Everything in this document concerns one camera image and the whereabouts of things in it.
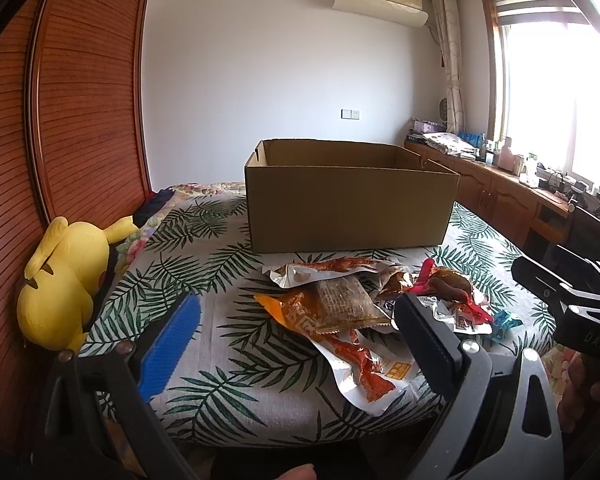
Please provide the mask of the person's left hand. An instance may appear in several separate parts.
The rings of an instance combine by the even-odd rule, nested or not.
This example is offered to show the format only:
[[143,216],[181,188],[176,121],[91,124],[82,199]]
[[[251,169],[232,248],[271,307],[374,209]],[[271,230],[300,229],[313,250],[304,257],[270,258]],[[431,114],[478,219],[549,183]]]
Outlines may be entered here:
[[312,464],[305,464],[286,471],[276,480],[316,480],[316,472]]

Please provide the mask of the person's right hand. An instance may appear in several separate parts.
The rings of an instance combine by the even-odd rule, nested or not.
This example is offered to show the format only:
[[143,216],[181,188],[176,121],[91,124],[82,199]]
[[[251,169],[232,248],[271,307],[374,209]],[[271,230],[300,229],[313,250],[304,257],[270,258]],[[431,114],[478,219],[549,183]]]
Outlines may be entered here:
[[582,418],[588,401],[600,403],[600,363],[576,352],[567,367],[567,375],[557,414],[560,428],[569,434]]

